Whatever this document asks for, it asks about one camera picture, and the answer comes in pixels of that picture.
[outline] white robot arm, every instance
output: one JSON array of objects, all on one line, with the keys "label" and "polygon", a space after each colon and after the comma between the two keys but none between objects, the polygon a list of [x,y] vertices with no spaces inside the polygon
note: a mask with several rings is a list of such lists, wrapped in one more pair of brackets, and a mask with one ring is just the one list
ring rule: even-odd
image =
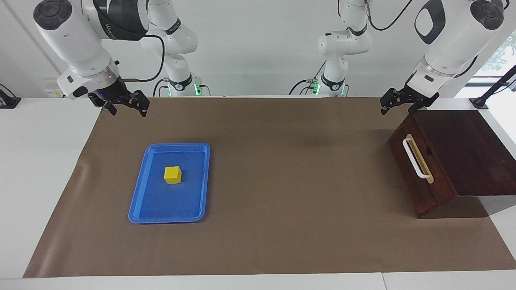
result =
[{"label": "white robot arm", "polygon": [[[168,74],[169,91],[173,96],[200,95],[198,88],[201,80],[190,72],[188,62],[180,54],[188,54],[197,50],[198,40],[195,33],[186,27],[175,13],[170,0],[150,0],[149,34],[158,35],[165,40],[164,67]],[[145,51],[161,58],[162,47],[149,38],[141,40]]]},{"label": "white robot arm", "polygon": [[439,89],[468,70],[464,67],[491,42],[503,21],[501,0],[429,0],[417,15],[415,28],[430,47],[405,87],[391,88],[381,98],[382,114],[405,103],[414,103],[410,113],[431,106]]},{"label": "white robot arm", "polygon": [[332,31],[319,38],[319,51],[326,57],[326,68],[318,77],[320,94],[342,94],[348,70],[348,62],[343,57],[368,52],[373,44],[367,30],[364,0],[343,0],[340,15],[347,29]]},{"label": "white robot arm", "polygon": [[[176,46],[184,45],[181,42],[186,39],[187,44],[183,48],[197,47],[197,38],[189,33],[188,28],[181,26],[169,0],[81,0],[79,3],[73,0],[44,0],[34,10],[34,20],[39,32],[69,65],[69,69],[58,78],[58,85],[63,92],[71,99],[88,96],[95,106],[104,107],[113,115],[116,113],[113,105],[123,104],[137,109],[145,117],[149,100],[141,91],[131,93],[127,90],[124,82],[143,80],[122,79],[118,63],[101,46],[101,39],[138,41],[157,38],[155,35],[146,35],[149,18],[153,18],[151,21],[155,21],[155,26],[166,27],[164,34],[168,36],[166,39],[169,51],[178,51],[174,48],[174,40]],[[179,30],[186,33],[171,36]],[[155,50],[154,45],[144,46],[150,46],[151,51]],[[161,56],[163,48],[156,47]],[[184,49],[180,53],[194,50]],[[188,70],[188,65],[184,59],[180,59],[182,67],[174,66],[177,62],[172,58],[170,56],[164,61],[164,65],[167,63],[165,67],[169,78],[171,81],[177,79],[177,82],[182,82],[186,79],[183,75],[186,74],[184,71],[185,68]]]}]

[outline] tree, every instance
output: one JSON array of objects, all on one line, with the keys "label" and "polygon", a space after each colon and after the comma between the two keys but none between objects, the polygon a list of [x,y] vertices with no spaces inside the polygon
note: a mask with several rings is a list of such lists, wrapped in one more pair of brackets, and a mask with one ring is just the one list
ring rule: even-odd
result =
[{"label": "tree", "polygon": [[491,58],[486,62],[486,64],[481,68],[482,71],[497,71],[502,68],[504,64],[507,63],[507,60],[504,59],[504,56],[507,52],[510,52],[512,55],[516,54],[516,31],[514,31],[507,40],[502,43],[502,45],[496,50],[496,52],[491,56]]}]

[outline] wooden box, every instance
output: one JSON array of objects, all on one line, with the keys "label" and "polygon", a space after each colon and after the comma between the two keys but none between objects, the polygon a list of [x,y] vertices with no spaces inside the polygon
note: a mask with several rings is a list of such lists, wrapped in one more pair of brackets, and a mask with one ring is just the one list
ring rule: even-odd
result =
[{"label": "wooden box", "polygon": [[418,111],[389,147],[419,218],[487,217],[516,205],[516,161],[478,111]]}]

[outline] brown paper sheet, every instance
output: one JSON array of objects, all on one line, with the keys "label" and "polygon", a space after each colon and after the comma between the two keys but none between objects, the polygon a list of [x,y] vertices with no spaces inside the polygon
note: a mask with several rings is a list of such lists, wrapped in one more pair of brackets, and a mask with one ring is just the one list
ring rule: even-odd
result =
[{"label": "brown paper sheet", "polygon": [[[25,277],[515,269],[491,219],[416,219],[386,143],[406,112],[360,98],[103,111]],[[211,146],[206,215],[132,224],[143,153],[169,142]]]}]

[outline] white handle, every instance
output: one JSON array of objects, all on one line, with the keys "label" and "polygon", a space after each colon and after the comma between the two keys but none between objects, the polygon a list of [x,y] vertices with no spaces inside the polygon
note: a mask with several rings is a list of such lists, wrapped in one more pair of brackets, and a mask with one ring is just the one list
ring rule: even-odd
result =
[{"label": "white handle", "polygon": [[410,150],[409,142],[411,142],[412,139],[407,138],[403,140],[403,147],[405,148],[405,151],[407,152],[407,156],[410,159],[410,162],[412,163],[412,166],[414,167],[414,170],[416,171],[417,176],[423,178],[423,179],[430,179],[430,175],[424,174],[421,171],[421,168],[419,168],[419,165],[417,164],[416,158],[414,157],[414,154]]}]

